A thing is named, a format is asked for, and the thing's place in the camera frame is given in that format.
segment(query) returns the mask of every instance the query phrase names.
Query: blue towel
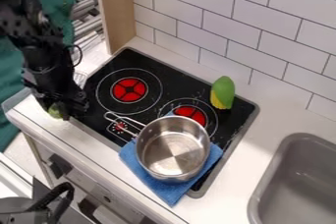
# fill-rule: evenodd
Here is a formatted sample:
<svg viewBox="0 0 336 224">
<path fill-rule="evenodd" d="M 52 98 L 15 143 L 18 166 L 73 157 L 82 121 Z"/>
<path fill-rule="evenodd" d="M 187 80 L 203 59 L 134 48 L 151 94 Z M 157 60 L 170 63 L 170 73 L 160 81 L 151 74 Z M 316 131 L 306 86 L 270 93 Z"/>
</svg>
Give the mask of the blue towel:
<svg viewBox="0 0 336 224">
<path fill-rule="evenodd" d="M 211 166 L 223 155 L 223 150 L 215 144 L 211 144 L 210 154 L 203 169 L 192 180 L 180 184 L 168 184 L 152 178 L 139 164 L 136 154 L 136 143 L 130 141 L 119 153 L 124 163 L 162 200 L 169 206 L 174 206 L 179 199 L 193 186 L 193 184 L 211 168 Z"/>
</svg>

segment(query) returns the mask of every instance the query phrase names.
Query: stovetop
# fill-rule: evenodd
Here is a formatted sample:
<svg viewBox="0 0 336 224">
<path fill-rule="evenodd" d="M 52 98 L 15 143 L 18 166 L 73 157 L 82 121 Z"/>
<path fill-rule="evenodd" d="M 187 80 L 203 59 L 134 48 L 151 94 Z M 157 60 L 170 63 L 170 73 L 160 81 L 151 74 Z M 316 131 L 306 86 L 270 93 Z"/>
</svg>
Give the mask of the stovetop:
<svg viewBox="0 0 336 224">
<path fill-rule="evenodd" d="M 187 116 L 202 124 L 211 141 L 224 150 L 225 158 L 194 184 L 190 192 L 194 196 L 205 193 L 209 178 L 214 179 L 258 111 L 241 97 L 235 98 L 231 110 L 218 110 L 209 102 L 210 84 L 132 49 L 125 49 L 98 70 L 84 90 L 90 107 L 84 117 L 77 118 L 80 127 L 113 148 L 132 139 L 123 128 L 138 133 L 141 126 L 127 119 L 111 123 L 103 116 L 108 111 L 144 124 L 166 115 Z"/>
</svg>

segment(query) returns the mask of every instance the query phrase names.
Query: stainless steel pot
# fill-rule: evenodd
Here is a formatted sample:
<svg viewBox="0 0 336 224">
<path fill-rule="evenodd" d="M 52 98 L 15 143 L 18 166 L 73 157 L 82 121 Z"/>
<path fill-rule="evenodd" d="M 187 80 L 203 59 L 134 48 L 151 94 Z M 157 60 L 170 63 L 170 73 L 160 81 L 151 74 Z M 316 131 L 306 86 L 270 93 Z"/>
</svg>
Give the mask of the stainless steel pot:
<svg viewBox="0 0 336 224">
<path fill-rule="evenodd" d="M 105 119 L 113 123 L 127 119 L 143 126 L 139 134 L 123 130 L 137 138 L 138 161 L 155 179 L 186 182 L 197 175 L 209 155 L 210 138 L 205 128 L 193 119 L 167 116 L 144 125 L 125 117 L 113 120 L 109 114 L 117 115 L 105 114 Z"/>
</svg>

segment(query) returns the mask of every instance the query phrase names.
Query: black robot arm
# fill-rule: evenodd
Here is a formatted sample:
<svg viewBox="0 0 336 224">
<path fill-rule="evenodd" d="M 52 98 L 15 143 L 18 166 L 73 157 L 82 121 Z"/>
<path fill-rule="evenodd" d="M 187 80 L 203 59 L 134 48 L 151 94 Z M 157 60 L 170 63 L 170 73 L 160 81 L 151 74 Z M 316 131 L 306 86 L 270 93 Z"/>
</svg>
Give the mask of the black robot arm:
<svg viewBox="0 0 336 224">
<path fill-rule="evenodd" d="M 87 110 L 86 95 L 73 79 L 75 68 L 62 29 L 43 14 L 39 0 L 0 0 L 0 35 L 22 51 L 24 84 L 44 110 L 64 120 Z"/>
</svg>

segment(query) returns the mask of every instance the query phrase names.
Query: sink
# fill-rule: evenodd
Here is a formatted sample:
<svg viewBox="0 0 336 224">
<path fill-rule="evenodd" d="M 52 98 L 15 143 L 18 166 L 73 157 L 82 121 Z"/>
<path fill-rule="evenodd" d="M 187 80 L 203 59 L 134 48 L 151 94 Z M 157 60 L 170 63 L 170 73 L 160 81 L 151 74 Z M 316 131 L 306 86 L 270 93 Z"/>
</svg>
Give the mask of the sink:
<svg viewBox="0 0 336 224">
<path fill-rule="evenodd" d="M 335 224 L 336 145 L 308 134 L 285 138 L 249 202 L 251 224 Z"/>
</svg>

